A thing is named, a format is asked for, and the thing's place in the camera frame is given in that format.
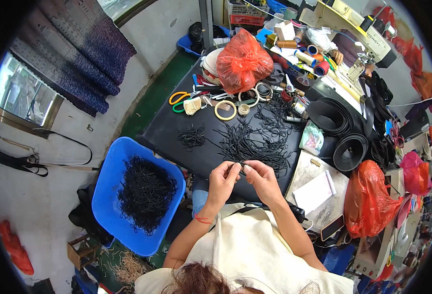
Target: smartphone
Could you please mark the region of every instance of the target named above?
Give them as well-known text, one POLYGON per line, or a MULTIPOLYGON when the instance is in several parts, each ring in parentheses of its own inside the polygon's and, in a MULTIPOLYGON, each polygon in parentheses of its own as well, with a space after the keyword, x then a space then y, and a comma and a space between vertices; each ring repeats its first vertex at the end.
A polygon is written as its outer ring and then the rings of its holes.
POLYGON ((343 219, 343 215, 340 215, 337 217, 337 219, 333 220, 330 224, 320 230, 320 240, 324 242, 325 240, 329 239, 332 237, 332 235, 337 233, 338 230, 343 228, 344 225, 345 221, 343 219))

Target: green floor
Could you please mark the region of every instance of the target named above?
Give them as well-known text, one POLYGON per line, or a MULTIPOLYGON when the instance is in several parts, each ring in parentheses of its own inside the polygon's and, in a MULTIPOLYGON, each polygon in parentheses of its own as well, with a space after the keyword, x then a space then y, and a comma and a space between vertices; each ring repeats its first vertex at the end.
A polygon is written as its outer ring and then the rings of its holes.
POLYGON ((134 139, 139 131, 146 128, 162 103, 195 64, 196 60, 195 55, 185 51, 178 51, 142 96, 133 113, 126 120, 121 136, 134 139))
MULTIPOLYGON (((143 131, 152 120, 157 110, 159 110, 162 103, 172 93, 175 86, 196 61, 196 56, 184 51, 178 51, 167 67, 155 79, 154 83, 149 86, 139 103, 137 103, 130 117, 126 119, 120 135, 134 139, 139 131, 143 131)), ((147 257, 149 263, 156 268, 162 267, 169 247, 170 244, 163 240, 157 253, 154 256, 147 257)), ((116 281, 113 272, 109 271, 103 264, 118 264, 120 261, 119 255, 126 250, 126 247, 116 240, 113 242, 113 246, 110 249, 111 251, 109 251, 108 254, 103 252, 99 256, 98 264, 103 270, 103 284, 107 286, 108 289, 115 292, 120 290, 122 285, 116 281)))

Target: box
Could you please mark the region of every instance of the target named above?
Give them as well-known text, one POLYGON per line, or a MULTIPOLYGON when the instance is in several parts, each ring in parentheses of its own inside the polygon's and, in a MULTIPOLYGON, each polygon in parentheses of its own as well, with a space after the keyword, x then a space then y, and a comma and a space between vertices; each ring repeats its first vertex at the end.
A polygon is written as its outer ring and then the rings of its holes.
POLYGON ((295 28, 290 20, 285 20, 275 25, 275 32, 281 41, 293 40, 295 38, 295 28))
POLYGON ((316 82, 316 80, 319 78, 319 76, 292 64, 291 62, 286 60, 284 57, 276 54, 275 52, 272 52, 270 50, 267 50, 267 51, 268 51, 268 54, 270 54, 270 56, 272 57, 273 62, 281 63, 281 66, 283 68, 283 72, 285 74, 288 74, 291 82, 294 82, 298 77, 302 77, 306 74, 307 75, 307 83, 308 83, 307 86, 313 86, 314 83, 316 82))

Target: blue plastic basin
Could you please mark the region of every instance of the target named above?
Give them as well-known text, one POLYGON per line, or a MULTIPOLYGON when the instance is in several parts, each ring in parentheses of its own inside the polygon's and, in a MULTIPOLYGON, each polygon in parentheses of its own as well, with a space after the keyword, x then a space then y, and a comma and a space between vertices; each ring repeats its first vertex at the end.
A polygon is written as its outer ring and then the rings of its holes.
POLYGON ((156 158, 152 151, 138 144, 129 137, 118 138, 110 146, 95 187, 92 199, 92 211, 98 223, 123 245, 140 256, 152 256, 159 249, 168 225, 177 210, 177 206, 185 192, 185 179, 176 165, 165 159, 156 158), (159 227, 151 236, 143 230, 136 233, 130 226, 131 220, 122 218, 119 208, 118 191, 122 189, 125 171, 123 160, 129 161, 133 156, 147 159, 164 168, 177 181, 177 191, 169 205, 167 213, 160 221, 159 227))

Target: wooden stool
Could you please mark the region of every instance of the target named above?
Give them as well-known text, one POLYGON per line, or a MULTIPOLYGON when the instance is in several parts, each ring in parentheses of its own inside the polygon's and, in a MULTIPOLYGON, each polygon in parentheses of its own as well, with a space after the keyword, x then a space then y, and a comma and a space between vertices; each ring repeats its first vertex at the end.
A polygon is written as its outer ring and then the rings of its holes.
POLYGON ((67 242, 67 257, 78 270, 98 259, 96 250, 100 247, 99 245, 90 244, 89 240, 87 240, 90 237, 90 234, 86 234, 71 242, 67 242), (81 243, 79 249, 76 250, 74 245, 80 242, 83 243, 81 243))

